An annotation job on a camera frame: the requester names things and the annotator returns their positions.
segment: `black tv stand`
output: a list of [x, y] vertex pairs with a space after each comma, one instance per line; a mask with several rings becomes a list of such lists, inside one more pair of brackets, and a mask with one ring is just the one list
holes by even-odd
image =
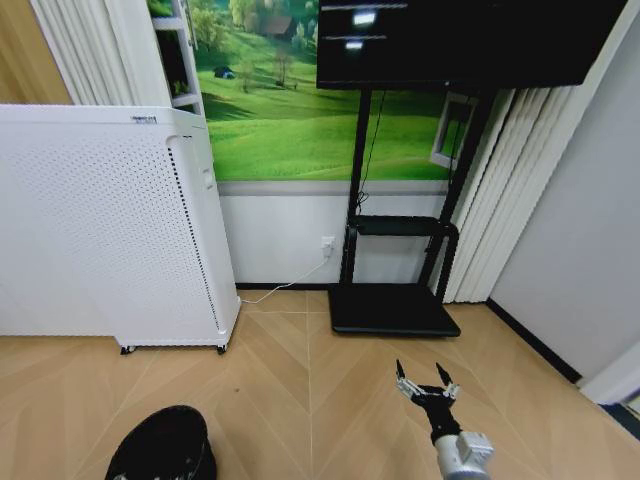
[[[451, 223], [451, 217], [487, 123], [495, 93], [495, 89], [475, 92], [479, 102], [471, 118], [442, 211], [436, 218], [356, 214], [371, 108], [371, 89], [361, 90], [340, 283], [329, 288], [331, 326], [334, 331], [412, 337], [460, 335], [460, 328], [442, 305], [458, 243], [458, 230]], [[354, 284], [353, 270], [359, 235], [430, 237], [418, 281], [414, 284]], [[448, 241], [434, 294], [428, 282], [445, 238]]]

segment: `wooden floor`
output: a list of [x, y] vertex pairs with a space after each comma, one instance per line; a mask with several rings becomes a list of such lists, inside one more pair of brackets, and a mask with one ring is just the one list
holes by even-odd
[[243, 307], [222, 357], [1, 338], [0, 479], [104, 478], [120, 440], [172, 404], [205, 416], [220, 479], [438, 479], [426, 417], [395, 388], [396, 358], [415, 381], [437, 384], [439, 361], [462, 385], [454, 413], [493, 442], [496, 479], [637, 478], [639, 442], [486, 307], [449, 311], [455, 340], [343, 337], [324, 292], [278, 292]]

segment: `robotic arm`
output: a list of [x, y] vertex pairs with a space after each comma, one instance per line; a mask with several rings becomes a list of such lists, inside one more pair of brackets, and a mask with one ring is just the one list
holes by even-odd
[[483, 433], [463, 432], [451, 414], [460, 389], [449, 374], [436, 363], [445, 388], [416, 385], [404, 376], [400, 360], [396, 360], [396, 386], [413, 403], [424, 408], [431, 424], [431, 442], [438, 451], [438, 465], [444, 480], [490, 480], [485, 465], [493, 454], [493, 446]]

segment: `tv screen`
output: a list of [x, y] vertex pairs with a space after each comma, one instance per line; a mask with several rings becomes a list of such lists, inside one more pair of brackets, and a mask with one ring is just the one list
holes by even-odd
[[319, 88], [575, 85], [626, 0], [320, 0]]

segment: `stand base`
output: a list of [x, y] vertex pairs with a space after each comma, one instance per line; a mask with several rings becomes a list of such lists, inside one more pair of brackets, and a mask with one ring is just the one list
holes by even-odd
[[434, 295], [418, 285], [336, 284], [329, 288], [331, 326], [339, 333], [457, 337], [460, 328]]

